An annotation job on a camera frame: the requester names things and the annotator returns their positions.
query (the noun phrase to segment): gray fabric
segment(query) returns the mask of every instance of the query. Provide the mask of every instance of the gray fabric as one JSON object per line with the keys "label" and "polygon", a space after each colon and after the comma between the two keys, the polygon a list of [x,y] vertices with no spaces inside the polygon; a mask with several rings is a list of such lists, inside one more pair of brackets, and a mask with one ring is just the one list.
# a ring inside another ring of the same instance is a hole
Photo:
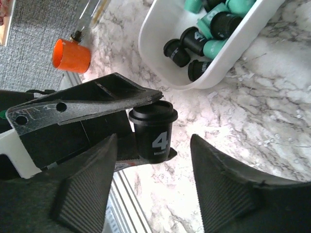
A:
{"label": "gray fabric", "polygon": [[58,38],[76,24],[79,0],[16,0],[7,47],[0,46],[0,89],[56,89],[63,72],[52,66]]}

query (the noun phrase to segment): white bowl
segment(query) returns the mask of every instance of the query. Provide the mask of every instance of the white bowl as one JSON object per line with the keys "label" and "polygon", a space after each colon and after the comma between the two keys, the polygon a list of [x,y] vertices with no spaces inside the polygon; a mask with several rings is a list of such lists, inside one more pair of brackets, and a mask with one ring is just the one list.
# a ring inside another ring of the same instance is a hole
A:
{"label": "white bowl", "polygon": [[[155,0],[140,29],[138,49],[143,61],[171,88],[207,89],[218,84],[250,46],[259,32],[285,0],[257,0],[223,49],[205,73],[195,82],[188,78],[188,66],[178,67],[163,54],[163,47],[171,39],[180,38],[188,27],[196,26],[206,11],[193,14],[183,9],[184,0]],[[191,58],[208,61],[190,52]]]}

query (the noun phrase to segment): orange cup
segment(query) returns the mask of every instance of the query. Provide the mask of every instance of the orange cup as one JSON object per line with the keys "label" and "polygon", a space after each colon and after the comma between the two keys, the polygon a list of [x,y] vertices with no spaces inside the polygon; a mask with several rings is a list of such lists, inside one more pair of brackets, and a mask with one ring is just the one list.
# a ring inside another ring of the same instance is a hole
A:
{"label": "orange cup", "polygon": [[54,46],[52,62],[57,69],[85,73],[91,62],[91,52],[77,42],[58,39]]}

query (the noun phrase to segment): white marble surface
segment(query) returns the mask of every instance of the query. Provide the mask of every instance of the white marble surface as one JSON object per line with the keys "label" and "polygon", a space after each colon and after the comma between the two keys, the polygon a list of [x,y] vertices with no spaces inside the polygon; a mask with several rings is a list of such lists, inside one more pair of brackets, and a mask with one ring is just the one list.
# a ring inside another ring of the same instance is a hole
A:
{"label": "white marble surface", "polygon": [[203,232],[190,157],[199,134],[221,151],[281,177],[311,180],[311,2],[278,10],[224,80],[208,90],[177,91],[143,63],[138,33],[152,0],[112,0],[88,45],[85,80],[118,72],[161,90],[179,113],[173,160],[126,174],[155,233]]}

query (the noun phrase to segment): mounting hole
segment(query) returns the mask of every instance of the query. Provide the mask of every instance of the mounting hole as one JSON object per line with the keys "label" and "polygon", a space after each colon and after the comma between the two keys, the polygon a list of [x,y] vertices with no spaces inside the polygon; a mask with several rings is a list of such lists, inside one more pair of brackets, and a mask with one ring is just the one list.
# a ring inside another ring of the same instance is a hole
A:
{"label": "mounting hole", "polygon": [[15,119],[15,122],[16,122],[18,125],[26,125],[27,122],[28,122],[28,119],[27,119],[25,116],[18,116],[18,117]]}
{"label": "mounting hole", "polygon": [[58,103],[56,105],[56,110],[62,113],[67,110],[67,105],[64,103]]}

